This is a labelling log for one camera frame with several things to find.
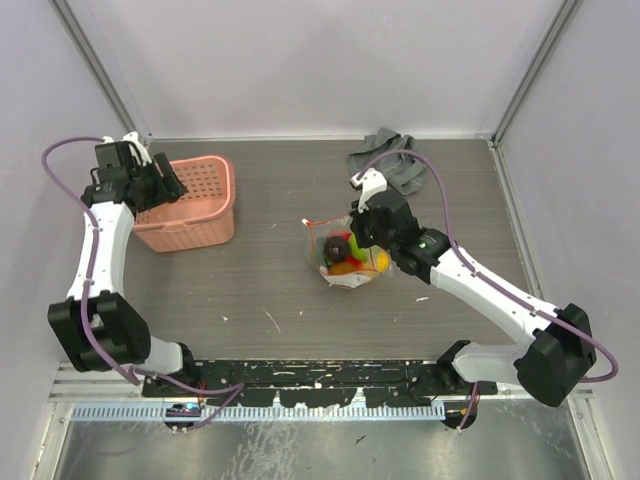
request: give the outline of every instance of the plastic basket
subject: plastic basket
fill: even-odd
[[[231,163],[222,157],[171,162],[188,193],[136,218],[133,231],[156,252],[208,247],[234,234],[235,180]]]

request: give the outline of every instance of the wooden tabletop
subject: wooden tabletop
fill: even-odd
[[[347,213],[357,194],[349,186],[345,160],[359,144],[154,144],[172,160],[227,157],[235,167],[237,198],[235,236],[225,245],[156,254],[132,236],[125,292],[152,334],[184,342],[197,358],[210,359],[437,358],[459,339],[508,343],[501,330],[462,301],[397,269],[346,291],[329,288],[310,266],[301,219]],[[445,181],[458,242],[526,289],[486,142],[422,146]],[[422,225],[444,229],[433,178],[408,198]]]

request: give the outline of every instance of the metal frame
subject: metal frame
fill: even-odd
[[[502,116],[502,120],[498,124],[496,133],[491,138],[492,142],[496,145],[500,145],[507,130],[511,126],[513,118],[520,110],[522,102],[526,98],[533,83],[537,80],[540,72],[546,65],[547,61],[553,53],[554,47],[558,44],[558,40],[565,32],[571,19],[575,15],[578,7],[582,4],[582,0],[563,0],[562,5],[558,9],[556,16],[554,17],[551,25],[547,29],[538,50],[533,56],[533,60],[527,69],[524,77],[520,81],[520,85],[513,94],[509,106]]]
[[[33,467],[32,480],[50,480],[54,477],[73,411],[71,403],[49,404],[48,407],[51,418]]]
[[[116,90],[109,74],[98,57],[98,54],[91,45],[89,38],[80,26],[80,23],[69,6],[69,3],[66,0],[49,0],[49,3],[58,15],[60,22],[62,22],[67,30],[71,41],[78,49],[80,56],[93,75],[93,78],[95,78],[100,90],[102,90],[107,102],[111,105],[111,108],[113,108],[114,113],[118,117],[118,120],[120,120],[120,123],[122,123],[125,131],[136,131],[137,128],[133,121],[133,117],[129,113],[122,97]]]
[[[525,279],[532,294],[544,300],[545,287],[540,282],[536,272],[535,254],[531,251],[527,242],[525,226],[519,215],[517,196],[513,192],[513,184],[509,177],[509,171],[505,163],[505,157],[499,144],[493,141],[487,142],[491,150],[498,173],[498,180],[504,195],[507,214],[511,222],[511,228],[516,241],[516,246],[524,267]],[[589,468],[591,477],[598,480],[614,479],[611,465],[607,459],[606,449],[602,438],[596,428],[593,414],[595,398],[584,396],[580,391],[574,391],[568,399],[569,409],[573,418],[582,451]]]
[[[137,130],[132,115],[127,109],[122,97],[116,90],[103,63],[100,61],[87,35],[80,26],[67,0],[49,0],[61,22],[70,35],[72,42],[83,57],[87,67],[96,79],[108,103],[113,108],[116,116],[127,131]],[[551,57],[561,35],[567,29],[582,0],[563,0],[551,25],[549,26],[534,58],[532,59],[526,74],[516,89],[509,106],[507,107],[494,135],[488,140],[489,148],[493,154],[499,181],[505,197],[509,219],[513,228],[516,245],[518,247],[525,270],[525,277],[529,289],[536,296],[544,298],[543,284],[536,273],[536,260],[527,242],[527,235],[521,218],[517,198],[513,193],[513,186],[509,178],[505,164],[501,142],[524,100],[529,94],[533,84],[539,78],[547,61]],[[336,137],[304,137],[284,138],[290,140],[335,140]],[[438,138],[486,138],[478,136],[443,136]],[[244,140],[283,140],[283,138],[256,138]],[[486,400],[494,399],[520,399],[528,395],[521,389],[512,386],[501,385],[499,394],[486,397]],[[466,397],[448,397],[448,400],[464,400]],[[53,385],[49,408],[51,420],[44,435],[42,447],[34,465],[34,480],[53,478],[55,469],[62,452],[64,438],[67,433],[69,418],[73,412],[75,402],[158,402],[158,399],[144,399],[140,396],[140,388],[134,387],[121,379],[114,372],[80,374],[68,364],[63,364]],[[596,428],[592,411],[593,394],[591,390],[582,389],[572,394],[569,406],[578,432],[589,471],[593,478],[613,479],[613,474],[607,461],[606,452]]]

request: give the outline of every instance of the towel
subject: towel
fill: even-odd
[[[413,150],[415,139],[410,135],[400,135],[388,128],[381,128],[375,135],[364,137],[364,145],[358,151],[349,154],[347,168],[351,176],[358,173],[362,168],[381,153],[389,150]],[[424,180],[419,176],[427,168],[407,155],[390,155],[382,159],[376,170],[384,175],[389,184],[402,195],[410,195],[422,188]]]

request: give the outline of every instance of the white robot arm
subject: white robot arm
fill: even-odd
[[[49,307],[48,319],[69,359],[79,371],[110,367],[83,335],[80,304],[92,253],[92,282],[88,293],[91,330],[101,347],[120,365],[175,374],[188,371],[192,357],[186,346],[150,335],[146,322],[124,298],[126,248],[135,216],[166,202],[174,202],[186,189],[163,154],[153,159],[135,132],[121,141],[104,137],[96,147],[97,179],[82,195],[99,228],[97,250],[94,226],[85,213],[85,236],[78,271],[67,300]]]
[[[376,170],[368,170],[360,179],[354,176],[351,183],[362,190],[351,212],[351,229],[360,247],[378,245],[387,250],[403,272],[463,300],[513,340],[512,345],[494,346],[457,342],[439,361],[445,368],[449,364],[452,381],[459,377],[467,382],[521,384],[542,403],[558,406],[595,363],[595,350],[542,316],[559,318],[591,335],[586,313],[572,304],[561,310],[532,297],[480,265],[463,248],[452,248],[444,233],[419,227],[406,200],[387,190],[386,180]],[[504,292],[533,308],[523,307]]]

